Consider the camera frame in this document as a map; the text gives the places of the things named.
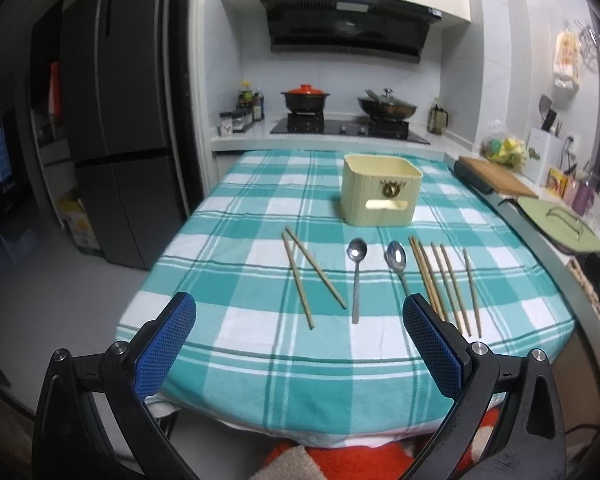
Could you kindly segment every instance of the pot handle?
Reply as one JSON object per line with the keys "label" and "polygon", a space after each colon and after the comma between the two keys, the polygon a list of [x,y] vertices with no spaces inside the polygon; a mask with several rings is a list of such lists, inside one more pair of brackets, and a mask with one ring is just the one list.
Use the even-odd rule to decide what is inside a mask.
{"label": "pot handle", "polygon": [[378,94],[376,94],[373,90],[369,90],[368,88],[365,90],[365,93],[371,97],[375,102],[379,102],[380,98],[378,97]]}

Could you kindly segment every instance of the refrigerator handle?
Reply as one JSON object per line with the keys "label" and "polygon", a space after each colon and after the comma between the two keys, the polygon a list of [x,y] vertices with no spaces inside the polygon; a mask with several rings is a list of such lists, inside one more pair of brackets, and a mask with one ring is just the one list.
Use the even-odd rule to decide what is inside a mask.
{"label": "refrigerator handle", "polygon": [[107,15],[104,22],[104,37],[108,38],[111,33],[111,3],[113,0],[107,2]]}

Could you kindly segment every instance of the chopsticks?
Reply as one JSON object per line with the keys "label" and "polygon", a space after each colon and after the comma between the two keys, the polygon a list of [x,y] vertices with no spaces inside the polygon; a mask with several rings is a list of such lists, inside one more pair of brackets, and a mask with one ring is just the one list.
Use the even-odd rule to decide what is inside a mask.
{"label": "chopsticks", "polygon": [[300,295],[300,301],[302,303],[302,308],[304,308],[304,314],[306,316],[306,322],[309,324],[309,329],[312,330],[314,328],[314,317],[311,315],[311,307],[309,307],[309,302],[306,300],[306,294],[304,293],[304,287],[302,286],[302,281],[300,280],[300,274],[298,273],[298,267],[296,267],[296,261],[294,260],[294,255],[291,251],[291,247],[289,246],[289,242],[285,237],[285,232],[282,231],[282,241],[285,243],[286,256],[289,258],[289,264],[291,265],[291,271],[294,274],[294,280],[296,280],[296,287],[298,288],[298,294]]}
{"label": "chopsticks", "polygon": [[416,263],[418,264],[418,268],[420,269],[420,275],[422,277],[422,283],[424,284],[424,288],[427,291],[427,296],[429,297],[429,303],[431,307],[442,318],[442,314],[438,309],[438,302],[436,301],[436,297],[434,295],[433,286],[429,282],[430,277],[425,270],[424,261],[422,259],[422,255],[420,254],[420,248],[418,247],[418,243],[416,241],[415,236],[409,237],[409,244],[411,245],[411,251],[413,251],[413,256],[416,259]]}
{"label": "chopsticks", "polygon": [[456,325],[458,326],[458,330],[462,333],[462,322],[460,321],[460,317],[458,316],[458,311],[456,310],[456,306],[454,304],[454,296],[451,292],[451,286],[446,278],[445,268],[442,266],[442,260],[440,259],[440,255],[438,254],[438,250],[434,243],[431,243],[431,249],[433,249],[433,255],[436,257],[436,262],[438,263],[438,268],[440,269],[440,275],[442,276],[442,282],[445,284],[446,295],[449,298],[449,304],[451,305],[451,312],[454,313],[454,318],[456,319]]}
{"label": "chopsticks", "polygon": [[436,296],[436,302],[438,303],[438,310],[442,313],[442,318],[446,322],[449,322],[449,316],[447,315],[445,305],[442,302],[442,296],[440,295],[440,289],[438,288],[438,282],[436,281],[436,275],[433,273],[433,269],[431,267],[431,262],[429,261],[429,257],[427,256],[427,253],[425,252],[424,247],[422,246],[422,243],[420,242],[420,240],[418,240],[418,248],[420,249],[420,254],[422,254],[422,257],[424,259],[424,264],[427,267],[427,271],[429,272],[429,277],[430,277],[431,283],[433,285],[433,292]]}
{"label": "chopsticks", "polygon": [[469,319],[466,315],[466,310],[464,309],[464,301],[462,300],[462,293],[460,292],[460,287],[458,286],[458,281],[456,280],[456,274],[454,273],[454,268],[451,266],[451,261],[449,260],[449,255],[446,254],[446,249],[444,245],[440,244],[440,249],[442,249],[442,255],[445,258],[446,266],[449,268],[449,275],[451,276],[451,282],[454,284],[454,289],[456,290],[456,296],[458,297],[458,304],[460,305],[460,311],[462,312],[462,319],[464,319],[464,326],[466,327],[466,332],[468,335],[471,335],[471,327],[469,326]]}
{"label": "chopsticks", "polygon": [[338,291],[336,290],[336,288],[333,286],[333,283],[331,283],[331,281],[327,278],[327,275],[320,268],[320,266],[318,265],[318,263],[311,256],[311,254],[309,254],[309,251],[307,251],[304,248],[304,245],[302,245],[302,242],[298,239],[298,237],[293,232],[293,230],[291,229],[291,227],[287,226],[285,228],[285,231],[288,233],[289,236],[291,236],[293,238],[293,240],[296,243],[296,245],[298,246],[298,248],[302,251],[302,254],[304,254],[304,256],[306,257],[306,259],[309,261],[309,263],[315,269],[315,272],[318,273],[318,276],[320,276],[321,280],[324,282],[324,284],[327,286],[327,288],[331,291],[331,293],[333,294],[334,298],[338,301],[338,303],[343,308],[346,308],[347,304],[344,302],[344,300],[342,299],[341,295],[338,293]]}
{"label": "chopsticks", "polygon": [[471,300],[474,304],[475,324],[478,327],[478,337],[482,337],[482,327],[480,326],[480,308],[478,307],[478,293],[475,290],[474,277],[472,275],[471,263],[469,256],[466,253],[466,248],[462,248],[464,254],[464,266],[466,267],[466,276],[469,279],[469,288],[471,289]]}

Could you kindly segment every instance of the metal screw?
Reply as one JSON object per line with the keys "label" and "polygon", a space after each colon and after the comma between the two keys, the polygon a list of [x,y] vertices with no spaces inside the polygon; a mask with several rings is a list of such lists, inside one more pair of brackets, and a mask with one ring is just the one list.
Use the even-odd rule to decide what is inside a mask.
{"label": "metal screw", "polygon": [[69,352],[67,352],[64,348],[56,350],[53,354],[54,361],[62,361],[65,357],[67,357]]}
{"label": "metal screw", "polygon": [[544,361],[546,359],[546,354],[539,348],[534,348],[531,351],[531,355],[536,361]]}
{"label": "metal screw", "polygon": [[485,355],[489,351],[489,347],[480,341],[476,341],[471,345],[471,350],[473,350],[478,355]]}
{"label": "metal screw", "polygon": [[110,348],[114,354],[123,354],[126,352],[126,349],[129,348],[129,343],[126,341],[116,341]]}

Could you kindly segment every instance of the black cooktop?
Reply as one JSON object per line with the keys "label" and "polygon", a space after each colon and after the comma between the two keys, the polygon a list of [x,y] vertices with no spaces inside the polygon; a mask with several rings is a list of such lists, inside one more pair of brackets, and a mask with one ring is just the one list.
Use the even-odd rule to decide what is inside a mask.
{"label": "black cooktop", "polygon": [[397,139],[418,144],[430,144],[428,140],[409,130],[409,123],[370,119],[366,123],[325,119],[323,115],[289,114],[271,131],[272,134],[321,134],[349,137],[374,137]]}

